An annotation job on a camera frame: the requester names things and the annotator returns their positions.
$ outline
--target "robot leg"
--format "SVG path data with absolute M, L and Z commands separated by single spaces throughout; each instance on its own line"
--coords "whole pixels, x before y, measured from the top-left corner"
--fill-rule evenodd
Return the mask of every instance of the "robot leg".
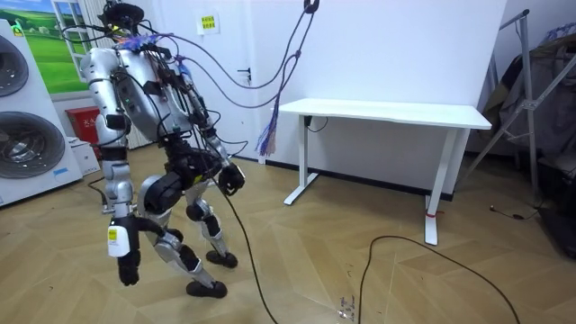
M 236 257 L 228 251 L 224 242 L 220 222 L 216 218 L 212 207 L 202 199 L 202 194 L 208 187 L 208 182 L 195 184 L 192 188 L 185 191 L 186 215 L 188 218 L 200 224 L 202 235 L 207 239 L 213 251 L 206 254 L 206 259 L 216 265 L 235 268 L 238 265 Z
M 140 216 L 152 221 L 145 229 L 148 240 L 167 264 L 176 271 L 190 275 L 193 281 L 186 286 L 186 292 L 195 297 L 223 298 L 228 293 L 224 283 L 215 281 L 203 268 L 203 263 L 193 250 L 183 243 L 184 235 L 178 229 L 169 229 L 170 212 L 168 209 L 160 214 L 147 211 L 144 206 L 149 188 L 161 177 L 153 175 L 146 179 L 139 192 L 138 211 Z

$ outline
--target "desk leg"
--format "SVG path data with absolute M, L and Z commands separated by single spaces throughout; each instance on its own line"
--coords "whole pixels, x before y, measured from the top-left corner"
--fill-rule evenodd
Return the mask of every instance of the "desk leg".
M 442 187 L 444 186 L 444 180 L 446 179 L 446 172 L 448 170 L 448 164 L 450 163 L 450 157 L 452 156 L 452 150 L 454 149 L 457 132 L 457 129 L 448 129 L 444 147 L 442 148 L 440 165 L 436 172 L 436 180 L 434 181 L 434 187 L 432 188 L 432 195 L 426 196 L 426 230 L 424 233 L 424 240 L 430 245 L 438 245 L 436 213 L 438 204 L 440 203 L 440 194 L 442 193 Z
M 304 124 L 304 116 L 298 117 L 298 152 L 300 162 L 300 185 L 284 200 L 284 203 L 291 205 L 308 187 L 318 174 L 308 174 L 308 129 Z

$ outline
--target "washing machine door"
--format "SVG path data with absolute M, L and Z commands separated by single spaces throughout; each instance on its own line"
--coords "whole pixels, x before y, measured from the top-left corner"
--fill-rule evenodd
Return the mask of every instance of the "washing machine door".
M 28 64 L 22 53 L 0 36 L 0 97 L 11 95 L 28 81 Z
M 66 150 L 60 130 L 27 112 L 0 112 L 0 177 L 38 176 L 55 167 Z

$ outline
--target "wooden floor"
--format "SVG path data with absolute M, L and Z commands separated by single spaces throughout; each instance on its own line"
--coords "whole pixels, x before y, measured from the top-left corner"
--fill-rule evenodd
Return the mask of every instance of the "wooden floor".
M 153 147 L 132 151 L 130 160 L 136 184 L 162 173 L 162 154 Z M 287 207 L 283 199 L 296 186 L 294 171 L 238 163 L 247 185 L 232 201 L 280 323 L 357 322 L 371 239 L 402 235 L 423 241 L 422 197 L 320 177 Z M 115 260 L 106 255 L 108 218 L 86 181 L 0 210 L 0 323 L 271 323 L 239 225 L 214 188 L 206 198 L 240 260 L 234 270 L 205 266 L 228 286 L 223 300 L 187 296 L 190 279 L 165 265 L 143 237 L 140 282 L 123 287 Z M 528 198 L 520 175 L 485 164 L 454 202 L 441 203 L 436 249 L 491 279 L 512 300 L 522 323 L 576 323 L 576 265 L 553 248 L 538 218 L 523 222 L 489 212 L 494 204 L 528 215 Z M 203 255 L 208 245 L 184 210 L 180 202 L 172 225 Z M 422 247 L 383 241 L 373 257 L 364 324 L 514 323 L 485 282 Z

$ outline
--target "desk top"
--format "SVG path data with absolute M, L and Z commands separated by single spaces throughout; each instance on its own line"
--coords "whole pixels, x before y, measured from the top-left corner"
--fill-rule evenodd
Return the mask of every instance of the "desk top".
M 283 104 L 280 106 L 280 112 L 475 130 L 489 130 L 492 126 L 474 107 L 457 104 L 309 98 Z

